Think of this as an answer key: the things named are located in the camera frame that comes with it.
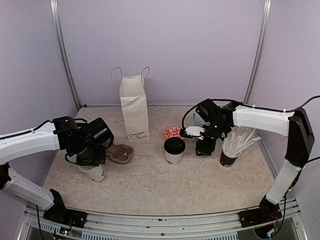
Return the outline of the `white paper coffee cup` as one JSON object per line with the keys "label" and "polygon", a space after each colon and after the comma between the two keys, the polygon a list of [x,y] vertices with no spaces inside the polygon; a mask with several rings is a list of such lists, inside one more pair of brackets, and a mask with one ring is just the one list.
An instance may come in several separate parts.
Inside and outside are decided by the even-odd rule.
{"label": "white paper coffee cup", "polygon": [[179,164],[186,149],[184,140],[179,137],[171,137],[164,142],[163,147],[166,162],[171,166]]}

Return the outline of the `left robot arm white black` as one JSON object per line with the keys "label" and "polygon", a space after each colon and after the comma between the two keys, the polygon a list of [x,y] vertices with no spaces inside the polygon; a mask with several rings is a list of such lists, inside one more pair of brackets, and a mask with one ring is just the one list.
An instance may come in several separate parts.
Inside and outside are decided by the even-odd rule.
{"label": "left robot arm white black", "polygon": [[50,212],[63,223],[70,218],[59,192],[43,188],[18,174],[10,161],[47,152],[65,151],[65,159],[75,156],[75,165],[98,167],[106,162],[106,149],[114,142],[114,135],[102,118],[88,122],[63,116],[46,120],[35,128],[5,134],[0,137],[0,189],[40,209]]}

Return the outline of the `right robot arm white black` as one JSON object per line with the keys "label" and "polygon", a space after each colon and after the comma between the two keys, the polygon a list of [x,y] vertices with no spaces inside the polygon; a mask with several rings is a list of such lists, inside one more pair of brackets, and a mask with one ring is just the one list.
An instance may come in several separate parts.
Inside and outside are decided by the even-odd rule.
{"label": "right robot arm white black", "polygon": [[200,102],[195,111],[209,125],[188,126],[186,132],[198,139],[197,150],[203,155],[209,155],[214,150],[215,140],[226,136],[234,127],[267,131],[287,138],[284,162],[255,212],[260,222],[268,221],[309,160],[315,137],[306,111],[303,108],[291,111],[255,108],[235,100],[218,106],[209,98]]}

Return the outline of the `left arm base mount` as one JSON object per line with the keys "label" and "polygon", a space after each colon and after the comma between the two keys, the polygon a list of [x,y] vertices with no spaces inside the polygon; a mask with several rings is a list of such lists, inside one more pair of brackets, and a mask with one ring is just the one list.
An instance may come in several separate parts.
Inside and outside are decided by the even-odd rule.
{"label": "left arm base mount", "polygon": [[68,225],[69,227],[84,228],[87,220],[87,213],[72,209],[56,209],[45,211],[43,218],[55,223]]}

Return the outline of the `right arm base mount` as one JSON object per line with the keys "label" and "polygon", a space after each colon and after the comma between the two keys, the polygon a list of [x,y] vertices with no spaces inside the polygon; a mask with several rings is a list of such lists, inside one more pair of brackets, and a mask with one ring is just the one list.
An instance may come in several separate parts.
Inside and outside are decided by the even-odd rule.
{"label": "right arm base mount", "polygon": [[238,216],[242,228],[272,222],[283,217],[280,209],[269,212],[269,210],[260,207],[240,211]]}

